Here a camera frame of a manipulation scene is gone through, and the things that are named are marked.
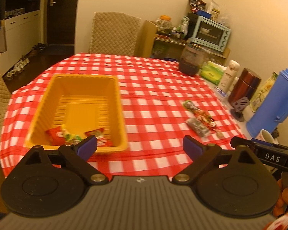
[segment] dark wood floor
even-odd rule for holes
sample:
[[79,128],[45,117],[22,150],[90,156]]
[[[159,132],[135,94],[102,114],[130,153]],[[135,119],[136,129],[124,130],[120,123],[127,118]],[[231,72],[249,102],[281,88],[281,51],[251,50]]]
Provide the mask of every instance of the dark wood floor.
[[52,65],[72,55],[74,55],[74,46],[48,46],[37,56],[30,58],[30,63],[26,65],[25,70],[22,73],[14,76],[11,80],[6,80],[6,86],[12,93],[30,83]]

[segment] red and white fabric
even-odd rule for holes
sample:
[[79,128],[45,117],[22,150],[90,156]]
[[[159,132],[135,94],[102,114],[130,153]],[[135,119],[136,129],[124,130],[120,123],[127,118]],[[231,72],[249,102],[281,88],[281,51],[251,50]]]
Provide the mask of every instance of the red and white fabric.
[[0,162],[7,176],[28,151],[24,140],[39,102],[56,73],[114,75],[119,79],[129,148],[120,153],[93,155],[89,163],[105,175],[167,175],[172,177],[191,160],[182,139],[195,132],[184,123],[192,114],[182,103],[192,100],[209,112],[225,138],[213,132],[203,142],[230,149],[233,136],[243,137],[231,115],[199,77],[179,72],[178,64],[157,59],[81,53],[67,58],[14,91],[5,114]]

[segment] human hand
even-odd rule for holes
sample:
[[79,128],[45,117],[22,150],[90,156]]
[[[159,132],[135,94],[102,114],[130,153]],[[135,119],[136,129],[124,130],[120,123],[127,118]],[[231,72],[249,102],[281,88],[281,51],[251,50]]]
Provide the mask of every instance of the human hand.
[[284,213],[283,206],[285,204],[288,205],[288,188],[285,188],[283,190],[282,179],[279,179],[277,181],[277,184],[280,187],[281,193],[280,193],[280,196],[279,196],[279,198],[277,200],[276,206],[275,206],[275,208],[273,210],[273,215],[276,216],[276,217],[279,216],[280,214],[283,214]]

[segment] paper cup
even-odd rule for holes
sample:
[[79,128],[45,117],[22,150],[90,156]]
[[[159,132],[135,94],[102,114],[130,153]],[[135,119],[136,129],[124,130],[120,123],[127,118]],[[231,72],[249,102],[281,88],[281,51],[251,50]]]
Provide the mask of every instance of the paper cup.
[[266,130],[261,130],[260,133],[257,135],[256,139],[272,144],[275,143],[272,135]]

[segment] blue thermos pitcher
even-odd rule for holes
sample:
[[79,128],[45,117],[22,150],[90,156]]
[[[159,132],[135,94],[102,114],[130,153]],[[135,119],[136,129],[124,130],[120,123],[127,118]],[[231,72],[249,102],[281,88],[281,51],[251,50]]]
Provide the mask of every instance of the blue thermos pitcher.
[[261,129],[265,129],[271,133],[287,117],[288,69],[280,71],[262,105],[246,123],[246,128],[252,137],[256,137]]

